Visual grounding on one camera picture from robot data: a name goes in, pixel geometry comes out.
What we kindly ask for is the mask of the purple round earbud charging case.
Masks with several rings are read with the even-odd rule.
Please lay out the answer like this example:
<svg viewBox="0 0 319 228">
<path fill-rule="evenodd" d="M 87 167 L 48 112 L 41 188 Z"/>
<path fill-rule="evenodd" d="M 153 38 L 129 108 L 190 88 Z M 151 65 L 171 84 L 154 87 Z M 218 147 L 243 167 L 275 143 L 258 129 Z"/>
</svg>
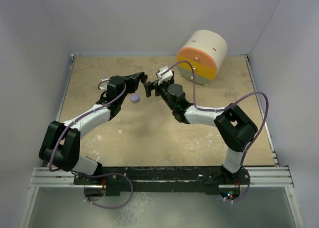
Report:
<svg viewBox="0 0 319 228">
<path fill-rule="evenodd" d="M 130 101 L 133 102 L 133 103 L 139 102 L 139 101 L 140 101 L 139 95 L 137 95 L 137 94 L 131 95 L 131 96 L 130 96 Z"/>
</svg>

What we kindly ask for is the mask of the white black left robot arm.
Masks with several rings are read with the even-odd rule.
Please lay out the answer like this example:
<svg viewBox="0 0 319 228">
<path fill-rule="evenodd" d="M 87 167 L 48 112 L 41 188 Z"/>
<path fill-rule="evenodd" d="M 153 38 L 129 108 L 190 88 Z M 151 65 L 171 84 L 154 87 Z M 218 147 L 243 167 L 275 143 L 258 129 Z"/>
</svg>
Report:
<svg viewBox="0 0 319 228">
<path fill-rule="evenodd" d="M 140 83 L 146 83 L 144 72 L 128 76 L 112 76 L 98 84 L 99 100 L 86 112 L 65 122 L 49 124 L 39 158 L 48 163 L 51 172 L 59 170 L 85 174 L 91 184 L 102 180 L 100 163 L 80 155 L 81 139 L 99 125 L 112 120 L 121 110 L 128 94 L 135 93 Z"/>
</svg>

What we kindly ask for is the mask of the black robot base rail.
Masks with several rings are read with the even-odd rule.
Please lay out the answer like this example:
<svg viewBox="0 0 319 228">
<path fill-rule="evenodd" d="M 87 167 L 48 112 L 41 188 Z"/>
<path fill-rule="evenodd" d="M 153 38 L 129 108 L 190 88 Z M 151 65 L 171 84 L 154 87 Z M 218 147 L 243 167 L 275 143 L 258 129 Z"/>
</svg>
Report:
<svg viewBox="0 0 319 228">
<path fill-rule="evenodd" d="M 76 185 L 101 187 L 106 196 L 122 192 L 204 193 L 238 197 L 250 184 L 250 175 L 241 168 L 232 174 L 223 166 L 100 167 L 92 176 L 76 174 Z"/>
</svg>

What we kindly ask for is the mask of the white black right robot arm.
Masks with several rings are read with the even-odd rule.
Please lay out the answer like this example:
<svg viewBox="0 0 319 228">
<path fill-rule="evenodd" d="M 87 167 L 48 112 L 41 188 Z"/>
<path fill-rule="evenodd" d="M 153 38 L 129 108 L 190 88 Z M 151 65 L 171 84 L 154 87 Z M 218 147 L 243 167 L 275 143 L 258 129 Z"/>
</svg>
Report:
<svg viewBox="0 0 319 228">
<path fill-rule="evenodd" d="M 174 78 L 161 84 L 159 80 L 148 81 L 144 88 L 147 97 L 154 90 L 155 96 L 162 98 L 178 122 L 216 127 L 228 147 L 222 180 L 232 184 L 239 179 L 244 150 L 253 141 L 258 128 L 238 105 L 227 109 L 196 107 L 186 100 L 182 86 L 176 84 Z"/>
</svg>

